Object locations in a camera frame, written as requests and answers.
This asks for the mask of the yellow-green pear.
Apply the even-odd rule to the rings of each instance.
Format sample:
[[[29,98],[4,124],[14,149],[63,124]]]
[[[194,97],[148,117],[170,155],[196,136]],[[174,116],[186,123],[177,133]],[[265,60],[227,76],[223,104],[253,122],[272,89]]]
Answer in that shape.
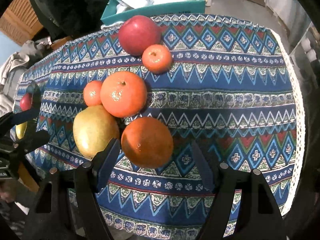
[[[19,125],[16,125],[15,131],[16,131],[17,139],[22,139],[24,137],[27,129],[27,124],[28,124],[27,122],[24,122]]]
[[[120,138],[115,118],[102,106],[89,106],[79,112],[73,122],[75,144],[87,159],[103,151],[111,139]]]

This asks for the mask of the red apple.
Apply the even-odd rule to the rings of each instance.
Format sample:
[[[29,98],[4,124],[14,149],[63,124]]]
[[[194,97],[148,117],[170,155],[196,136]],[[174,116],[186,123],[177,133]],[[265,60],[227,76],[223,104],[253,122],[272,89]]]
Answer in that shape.
[[[27,111],[32,106],[33,95],[30,93],[25,93],[24,96],[20,100],[20,109],[22,111]]]
[[[140,56],[149,46],[160,43],[161,30],[152,19],[136,15],[120,27],[118,40],[125,52]]]

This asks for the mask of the small tangerine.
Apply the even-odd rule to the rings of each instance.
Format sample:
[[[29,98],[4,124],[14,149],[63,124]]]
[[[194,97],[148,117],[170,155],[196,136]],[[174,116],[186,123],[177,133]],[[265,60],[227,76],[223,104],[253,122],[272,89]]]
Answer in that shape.
[[[84,90],[83,97],[85,104],[89,106],[101,105],[100,92],[103,83],[101,81],[91,81],[89,82]]]
[[[153,74],[162,74],[171,68],[172,55],[167,47],[154,44],[144,50],[142,63]]]

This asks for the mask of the large orange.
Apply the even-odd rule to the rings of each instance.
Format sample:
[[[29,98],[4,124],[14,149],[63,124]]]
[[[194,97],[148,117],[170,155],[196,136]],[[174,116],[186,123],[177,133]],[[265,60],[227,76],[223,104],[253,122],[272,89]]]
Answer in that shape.
[[[121,136],[121,149],[136,166],[159,168],[170,160],[174,142],[167,126],[145,116],[126,126]]]
[[[138,114],[146,104],[147,95],[144,80],[129,71],[119,71],[108,76],[100,91],[104,108],[118,118]]]

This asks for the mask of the dark glass fruit bowl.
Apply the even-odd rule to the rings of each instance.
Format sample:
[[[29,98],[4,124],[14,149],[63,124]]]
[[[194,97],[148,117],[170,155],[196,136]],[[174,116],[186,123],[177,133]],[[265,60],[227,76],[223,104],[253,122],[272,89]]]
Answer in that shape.
[[[33,116],[30,120],[26,121],[28,124],[25,134],[36,131],[37,119],[39,117],[39,111],[41,106],[41,91],[40,87],[37,85],[35,81],[31,81],[31,83],[27,87],[26,93],[30,93],[33,95],[32,106],[29,110],[33,109],[33,113],[37,115]]]

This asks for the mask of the grey clothing pile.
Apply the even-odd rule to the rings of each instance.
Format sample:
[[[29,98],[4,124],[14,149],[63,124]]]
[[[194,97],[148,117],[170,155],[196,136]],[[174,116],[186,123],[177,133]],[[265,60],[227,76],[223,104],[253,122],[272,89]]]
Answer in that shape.
[[[1,65],[1,116],[13,110],[22,75],[49,53],[51,45],[50,37],[37,41],[27,40],[20,51],[11,54]]]

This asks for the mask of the wooden drawer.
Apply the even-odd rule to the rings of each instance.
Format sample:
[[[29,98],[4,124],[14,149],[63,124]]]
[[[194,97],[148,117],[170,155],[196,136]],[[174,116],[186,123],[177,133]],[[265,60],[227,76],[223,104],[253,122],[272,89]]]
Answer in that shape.
[[[52,50],[57,50],[59,49],[61,46],[63,46],[64,44],[66,44],[68,41],[71,41],[72,38],[70,36],[67,36],[67,37],[64,37],[64,38],[61,38],[61,39],[58,39],[56,41],[54,41],[51,45],[50,45],[50,48]]]

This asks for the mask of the wooden louvered wardrobe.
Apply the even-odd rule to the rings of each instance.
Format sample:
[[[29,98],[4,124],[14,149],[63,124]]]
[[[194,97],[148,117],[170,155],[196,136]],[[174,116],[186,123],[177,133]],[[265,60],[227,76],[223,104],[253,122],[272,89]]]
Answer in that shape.
[[[19,46],[42,29],[30,0],[13,0],[1,17],[1,32]]]

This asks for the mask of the blue patterned tablecloth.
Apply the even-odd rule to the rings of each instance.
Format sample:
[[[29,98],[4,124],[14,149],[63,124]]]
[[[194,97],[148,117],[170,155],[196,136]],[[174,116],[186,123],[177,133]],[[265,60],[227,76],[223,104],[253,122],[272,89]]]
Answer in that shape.
[[[174,139],[172,159],[157,169],[133,165],[123,153],[97,196],[106,224],[153,239],[194,239],[213,195],[191,153],[197,143],[235,170],[259,169],[282,214],[289,212],[303,162],[302,93],[290,58],[273,30],[238,18],[162,15],[153,18],[173,58],[156,75],[119,44],[118,27],[66,43],[34,64],[18,82],[14,111],[31,82],[41,90],[38,129],[48,144],[28,154],[45,174],[85,161],[72,124],[85,109],[82,92],[118,71],[140,76],[148,88],[141,116],[163,122]]]

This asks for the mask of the black hanging coat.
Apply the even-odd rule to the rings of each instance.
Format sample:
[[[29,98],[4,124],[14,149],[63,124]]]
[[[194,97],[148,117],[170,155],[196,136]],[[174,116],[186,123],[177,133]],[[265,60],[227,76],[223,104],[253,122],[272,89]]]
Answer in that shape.
[[[100,30],[109,0],[29,0],[53,40],[79,38]]]

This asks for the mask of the teal plastic basket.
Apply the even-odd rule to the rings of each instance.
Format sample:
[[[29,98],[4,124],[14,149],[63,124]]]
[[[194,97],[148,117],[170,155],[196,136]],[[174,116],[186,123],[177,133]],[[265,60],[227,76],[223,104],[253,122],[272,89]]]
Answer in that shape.
[[[116,22],[125,22],[135,15],[153,17],[165,14],[204,13],[206,0],[193,0],[185,2],[165,3],[160,5],[150,5],[139,9],[129,9],[117,14],[116,10],[118,4],[119,2],[117,0],[109,0],[100,18],[104,25],[111,25]]]

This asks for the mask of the shoe rack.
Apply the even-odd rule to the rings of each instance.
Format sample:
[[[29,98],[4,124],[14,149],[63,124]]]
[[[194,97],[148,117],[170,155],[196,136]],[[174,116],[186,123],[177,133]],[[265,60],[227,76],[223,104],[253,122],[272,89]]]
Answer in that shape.
[[[312,22],[289,56],[300,87],[319,88],[319,32]]]

